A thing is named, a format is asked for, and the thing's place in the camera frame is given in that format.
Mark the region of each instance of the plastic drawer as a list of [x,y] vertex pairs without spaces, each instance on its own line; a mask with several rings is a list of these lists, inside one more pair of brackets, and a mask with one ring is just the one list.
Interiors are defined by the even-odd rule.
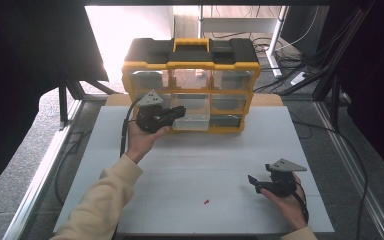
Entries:
[[174,130],[206,131],[210,121],[209,94],[172,94],[171,107],[184,106],[186,114],[173,123]]
[[221,90],[248,90],[253,71],[213,71],[213,89]]
[[246,98],[243,94],[211,94],[211,108],[243,111]]
[[211,114],[211,127],[239,127],[242,115]]
[[175,87],[180,89],[209,89],[211,71],[205,69],[173,70]]
[[132,71],[129,73],[133,89],[136,92],[146,92],[152,89],[164,90],[169,88],[168,70]]

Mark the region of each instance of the aluminum rail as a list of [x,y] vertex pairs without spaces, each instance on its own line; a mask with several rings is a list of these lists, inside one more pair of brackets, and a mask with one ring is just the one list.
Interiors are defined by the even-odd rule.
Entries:
[[[324,126],[327,128],[333,129],[329,121],[330,119],[329,113],[328,113],[329,111],[327,110],[324,103],[315,102],[315,106],[320,115],[320,118],[323,121]],[[364,191],[364,177],[357,159],[355,159],[354,154],[352,153],[352,151],[350,151],[350,148],[347,146],[346,142],[340,136],[330,131],[329,131],[329,135],[355,187],[357,188],[358,193],[361,196]],[[384,239],[384,210],[379,200],[376,198],[376,196],[373,194],[372,190],[370,189],[370,186],[367,189],[367,195],[364,200],[364,203],[367,211],[372,217],[372,220],[376,228],[379,231],[379,234],[381,235],[382,239]]]
[[76,118],[82,104],[83,102],[80,100],[72,103],[68,113],[68,125],[63,130],[58,131],[52,139],[51,144],[49,145],[49,148],[46,151],[46,154],[43,157],[42,162],[40,163],[39,168],[37,169],[29,188],[27,189],[26,194],[17,209],[17,212],[15,213],[3,237],[4,240],[14,240],[21,237],[42,188],[46,183],[50,171],[58,157],[61,146],[68,136],[73,120]]

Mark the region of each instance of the beige sleeve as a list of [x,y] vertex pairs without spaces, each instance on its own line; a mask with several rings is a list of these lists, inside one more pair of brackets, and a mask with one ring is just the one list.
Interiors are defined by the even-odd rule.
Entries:
[[309,227],[301,228],[295,232],[285,235],[282,240],[317,240],[313,231]]
[[123,154],[114,166],[102,171],[101,179],[86,191],[52,239],[111,239],[141,173]]

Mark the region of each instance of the bright light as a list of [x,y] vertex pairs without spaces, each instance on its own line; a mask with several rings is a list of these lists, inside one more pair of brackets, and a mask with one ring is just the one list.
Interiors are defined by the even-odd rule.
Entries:
[[86,6],[110,82],[120,81],[121,67],[134,38],[171,39],[171,6]]

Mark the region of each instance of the black curtain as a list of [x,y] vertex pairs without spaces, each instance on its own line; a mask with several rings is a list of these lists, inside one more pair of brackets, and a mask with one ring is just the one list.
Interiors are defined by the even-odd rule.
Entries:
[[378,0],[339,63],[348,113],[384,159],[384,1]]
[[0,1],[0,174],[30,129],[40,97],[80,80],[108,80],[82,5]]

